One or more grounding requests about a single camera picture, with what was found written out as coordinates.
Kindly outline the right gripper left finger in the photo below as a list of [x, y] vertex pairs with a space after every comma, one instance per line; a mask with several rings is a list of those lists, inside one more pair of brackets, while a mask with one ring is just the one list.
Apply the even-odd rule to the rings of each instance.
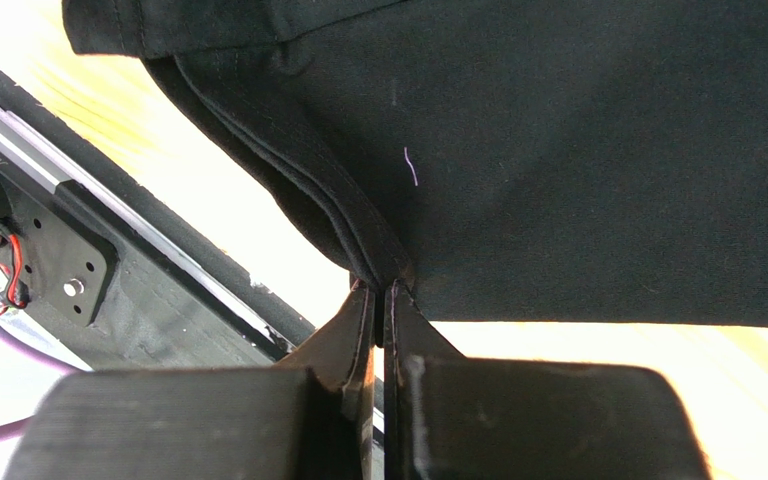
[[47, 394], [9, 479], [367, 479], [374, 293], [276, 364], [72, 374]]

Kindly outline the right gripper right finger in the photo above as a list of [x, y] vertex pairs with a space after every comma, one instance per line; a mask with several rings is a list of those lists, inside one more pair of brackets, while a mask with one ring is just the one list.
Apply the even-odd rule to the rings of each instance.
[[470, 358], [393, 283], [383, 317], [389, 479], [707, 479], [654, 370]]

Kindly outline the black t-shirt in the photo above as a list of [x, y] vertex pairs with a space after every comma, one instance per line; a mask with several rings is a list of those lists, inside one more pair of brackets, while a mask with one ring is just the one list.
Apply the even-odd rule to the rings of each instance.
[[443, 321], [768, 327], [768, 1], [66, 1]]

